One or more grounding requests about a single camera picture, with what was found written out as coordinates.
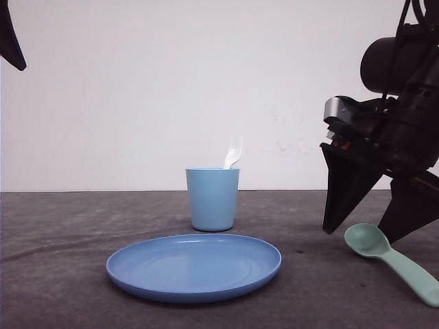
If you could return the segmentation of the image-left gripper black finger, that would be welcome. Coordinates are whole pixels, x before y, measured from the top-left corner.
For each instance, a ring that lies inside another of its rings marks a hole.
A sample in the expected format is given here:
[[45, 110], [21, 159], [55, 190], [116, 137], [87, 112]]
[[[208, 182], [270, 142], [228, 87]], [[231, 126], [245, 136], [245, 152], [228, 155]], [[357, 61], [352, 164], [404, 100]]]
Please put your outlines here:
[[24, 71], [27, 65], [14, 31], [8, 0], [1, 0], [0, 14], [1, 57], [19, 71]]

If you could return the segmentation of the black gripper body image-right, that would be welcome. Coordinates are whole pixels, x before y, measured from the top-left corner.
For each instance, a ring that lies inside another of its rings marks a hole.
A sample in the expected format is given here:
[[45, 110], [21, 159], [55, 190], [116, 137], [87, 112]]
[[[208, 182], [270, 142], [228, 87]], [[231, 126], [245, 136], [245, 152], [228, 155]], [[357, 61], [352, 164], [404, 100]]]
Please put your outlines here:
[[398, 97], [381, 100], [381, 114], [370, 136], [346, 128], [334, 134], [330, 143], [343, 148], [352, 144], [378, 145], [391, 178], [412, 178], [430, 172], [438, 161], [438, 83], [410, 82]]

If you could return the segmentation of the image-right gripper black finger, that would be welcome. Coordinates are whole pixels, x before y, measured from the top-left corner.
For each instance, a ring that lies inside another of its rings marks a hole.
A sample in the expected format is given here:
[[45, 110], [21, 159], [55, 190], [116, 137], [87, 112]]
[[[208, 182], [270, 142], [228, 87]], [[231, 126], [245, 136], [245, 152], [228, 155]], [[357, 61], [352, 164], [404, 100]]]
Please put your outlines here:
[[343, 148], [320, 145], [328, 167], [327, 198], [322, 229], [336, 231], [385, 173], [383, 152], [372, 143]]
[[378, 228], [393, 243], [438, 219], [438, 176], [424, 171], [412, 178], [394, 178], [392, 199]]

